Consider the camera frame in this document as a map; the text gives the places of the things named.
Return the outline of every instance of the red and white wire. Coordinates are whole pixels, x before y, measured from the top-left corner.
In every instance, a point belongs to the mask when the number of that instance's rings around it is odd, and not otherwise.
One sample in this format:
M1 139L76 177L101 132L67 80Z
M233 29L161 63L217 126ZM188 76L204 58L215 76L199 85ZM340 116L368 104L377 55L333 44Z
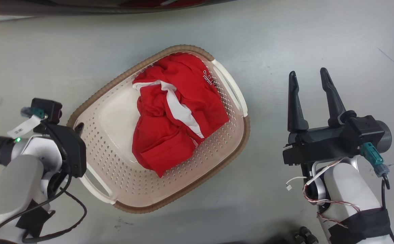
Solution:
M308 182L305 183L302 192L303 192L303 194L304 194L305 199L307 199L307 201L309 201L309 202L312 202L312 203L333 203L333 204L342 204L342 205L345 205L345 206L353 207L357 212L361 212L361 209L359 208L358 205L353 205L353 204L351 204L350 202L346 202L346 201L332 201L332 200L329 200L329 199L311 199L311 198L309 198L309 197L307 196L307 194L305 193L305 190L307 189L307 186L308 186L308 185L310 185L311 183L313 183L317 178L319 178L323 173L325 173L326 170L329 170L329 168L334 167L335 165L337 165L337 164L338 164L339 162L341 162L341 161L342 161L342 159L339 159L339 160L337 160L337 161L334 161L334 162L328 164L328 165L327 165L325 168L323 168L319 173L317 173L312 179L310 179ZM341 222L336 221L335 219L326 218L325 216L323 216L323 215L322 215L321 213L319 213L319 212L317 212L317 216L320 217L320 218L322 218L322 219L324 219L324 220L334 222L334 223L336 223L336 224L338 224L338 225L340 225L340 226L342 226L342 227L344 227L344 228L347 228L347 226L344 225L344 224L342 224Z

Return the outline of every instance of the white label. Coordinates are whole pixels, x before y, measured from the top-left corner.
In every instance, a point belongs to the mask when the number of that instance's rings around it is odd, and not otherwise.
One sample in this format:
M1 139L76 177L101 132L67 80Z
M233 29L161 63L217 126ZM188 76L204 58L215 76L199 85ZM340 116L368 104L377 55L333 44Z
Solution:
M293 146L290 145L290 146L284 147L284 148L283 148L283 151L286 151L287 149L290 149L290 148L293 148Z
M31 116L30 119L25 120L22 124L18 127L14 128L13 130L9 131L7 134L13 139L21 137L34 129L36 126L40 125L41 119L37 116Z

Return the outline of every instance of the white stripe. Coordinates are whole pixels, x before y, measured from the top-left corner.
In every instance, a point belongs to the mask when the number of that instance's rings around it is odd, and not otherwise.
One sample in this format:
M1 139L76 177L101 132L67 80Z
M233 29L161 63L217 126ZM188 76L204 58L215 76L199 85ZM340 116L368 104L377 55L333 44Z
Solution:
M137 82L134 83L132 87L140 92L141 88L149 85L161 85L161 90L167 91L167 103L174 119L180 120L195 134L197 134L197 136L204 138L200 130L200 125L197 123L194 116L192 116L191 110L186 105L180 104L179 100L177 99L177 96L174 93L177 88L174 85L157 80L152 83Z

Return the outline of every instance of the wire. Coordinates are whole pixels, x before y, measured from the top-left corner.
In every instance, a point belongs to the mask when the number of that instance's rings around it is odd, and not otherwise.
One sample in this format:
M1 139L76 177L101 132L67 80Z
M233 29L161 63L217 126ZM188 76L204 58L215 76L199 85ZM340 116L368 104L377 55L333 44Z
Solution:
M383 178L383 180L384 180L384 182L385 182L385 185L386 185L387 189L389 190L389 189L390 189L390 186L389 186L388 175L387 175L387 174L382 174L382 178Z
M33 211L33 210L36 210L36 209L38 209L39 207L43 207L44 205L46 205L46 204L48 204L48 203L54 201L55 199L57 199L59 196L61 196L63 193L66 192L67 188L68 188L69 185L70 185L71 180L72 180L72 177L69 176L69 179L68 179L68 181L67 181L65 187L64 187L59 193L57 193L57 194L56 194L55 196L53 196L52 198L50 198L50 199L48 199L48 200L46 200L46 201L40 203L40 204L37 205L37 206L34 206L34 207L32 207L32 208L29 208L29 209L27 209L27 210L25 210L25 211L22 211L22 212L20 212L20 213L18 213L18 214L16 214L16 215L14 215L14 216L12 216L12 217L6 219L5 221L3 221L3 222L0 224L0 228L3 227L4 225L8 224L10 221L12 221L12 220L14 220L14 219L17 219L17 218L19 218L20 216L22 216L22 215L24 215L24 214L26 214L26 213L29 213L29 212L31 212L31 211Z
M291 182L291 181L293 181L293 180L296 180L296 179L307 179L307 176L296 176L296 177L293 177L292 179L289 179L289 180L286 182L286 185L288 185L289 182Z
M386 201L385 201L385 180L382 180L382 186L381 186L381 193L382 193L382 209L386 209ZM390 227L390 234L389 236L391 237L392 242L394 242L394 233L392 233L391 227Z
M65 233L70 232L71 230L75 229L76 226L78 226L79 224L81 224L82 220L85 218L85 216L87 215L87 208L84 206L84 204L75 196L73 196L72 194L68 193L66 190L64 190L63 188L60 188L67 196L70 196L73 200L75 200L77 203L79 203L79 205L81 205L81 207L84 209L84 215L82 215L82 217L79 219L78 222L76 222L76 224L74 224L73 226L71 226L70 228L67 228L65 230L61 230L58 231L56 233L52 233L52 234L48 234L45 236L41 236L38 238L26 238L26 236L28 235L27 232L25 232L24 237L22 238L22 242L23 243L37 243L37 242L41 242L41 241L47 241L47 240L51 240L53 238L57 238L59 236L64 235Z
M322 219L324 219L324 220L326 220L326 221L334 222L334 223L336 223L336 224L338 224L338 225L340 225L340 226L342 226L342 227L344 227L344 228L347 229L347 226L346 226L346 225L344 225L344 224L342 224L341 222L336 221L336 220L334 220L334 219L328 219L328 218L326 218L325 216L323 216L323 215L322 215L321 213L319 213L319 212L317 212L317 216L318 216L318 217L321 217Z
M310 185L313 183L317 178L319 178L323 173L325 173L326 170L329 170L331 167L334 167L337 165L339 162L341 162L343 159L339 159L337 161L334 161L330 164L328 164L325 168L323 168L319 173L317 173L313 178L311 178L308 182L305 183L305 185Z
M339 159L337 161L334 161L330 164L328 164L325 168L323 168L319 173L317 173L312 179L310 179L308 182L306 182L304 184L304 188L302 189L302 192L304 194L305 199L307 199L307 201L311 202L311 203L333 203L333 204L342 204L345 206L350 206L353 207L357 212L361 212L361 209L359 208L358 205L353 205L350 202L346 202L346 201L332 201L329 199L311 199L307 196L307 193L305 193L305 190L307 189L307 187L313 183L317 178L319 178L323 173L325 173L327 170L329 170L331 167L334 167L335 165L337 165L339 162L341 162L342 159ZM317 216L326 220L326 221L331 221L334 222L344 228L347 228L346 225L342 224L341 222L335 220L335 219L330 219L330 218L326 218L325 216L323 216L321 213L317 212Z
M386 202L385 202L385 181L382 180L382 209L386 209Z

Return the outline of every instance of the beige laundry basket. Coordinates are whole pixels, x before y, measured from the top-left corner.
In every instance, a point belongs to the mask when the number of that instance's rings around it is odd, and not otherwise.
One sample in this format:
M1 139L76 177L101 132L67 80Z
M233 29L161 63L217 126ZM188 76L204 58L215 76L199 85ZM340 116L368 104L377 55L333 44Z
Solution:
M143 168L132 154L132 138L140 114L133 79L145 68L174 53L199 57L214 78L230 121L208 137L192 157L168 170L160 179ZM245 100L223 65L196 46L172 46L144 60L101 88L70 117L67 126L84 123L82 139L87 146L87 170L99 182L81 178L101 201L130 213L157 210L184 196L235 159L245 148L250 123Z

